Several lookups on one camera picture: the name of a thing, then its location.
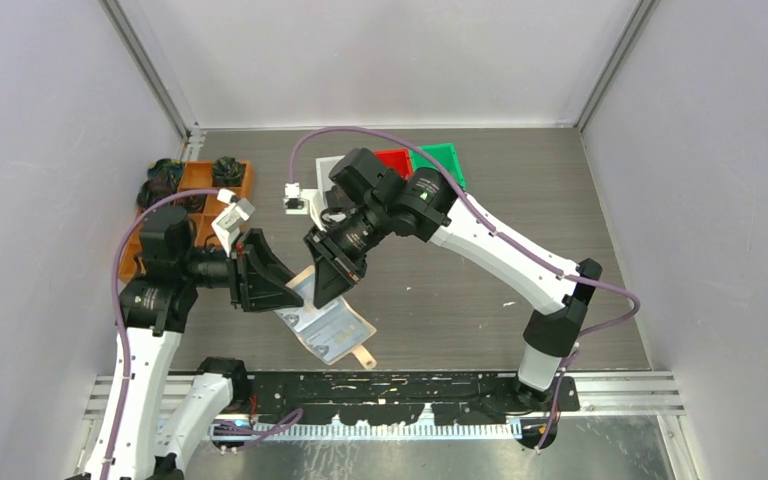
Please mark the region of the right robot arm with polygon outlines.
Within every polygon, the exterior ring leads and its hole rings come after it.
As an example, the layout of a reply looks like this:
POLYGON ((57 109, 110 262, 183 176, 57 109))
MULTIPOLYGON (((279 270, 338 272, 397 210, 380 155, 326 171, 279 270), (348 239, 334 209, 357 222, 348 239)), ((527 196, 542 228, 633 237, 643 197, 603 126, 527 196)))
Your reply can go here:
POLYGON ((337 158, 328 178, 346 201, 339 209, 345 217, 322 220, 304 237, 314 265, 314 305, 322 307, 357 285, 366 274, 368 252, 389 235, 447 249, 531 305, 515 396, 531 411, 550 402, 556 372, 572 352, 594 291, 573 278, 598 279, 600 264, 576 263, 537 246, 432 167, 403 177, 371 150, 355 148, 337 158))

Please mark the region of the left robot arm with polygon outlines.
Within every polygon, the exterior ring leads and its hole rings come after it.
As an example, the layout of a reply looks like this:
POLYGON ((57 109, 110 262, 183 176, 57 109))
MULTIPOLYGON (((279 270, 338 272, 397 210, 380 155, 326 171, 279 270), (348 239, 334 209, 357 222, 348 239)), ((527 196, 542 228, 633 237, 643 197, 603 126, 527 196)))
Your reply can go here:
POLYGON ((208 357, 171 418, 160 419, 167 375, 199 289, 226 289, 232 305, 246 312, 302 303, 262 231, 241 231, 253 212, 247 200, 229 200, 212 224, 220 241, 213 248, 195 246, 196 228, 181 206, 154 207, 137 218, 142 268, 113 288, 117 365, 99 436, 77 478, 182 479, 220 414, 254 405, 244 361, 208 357))

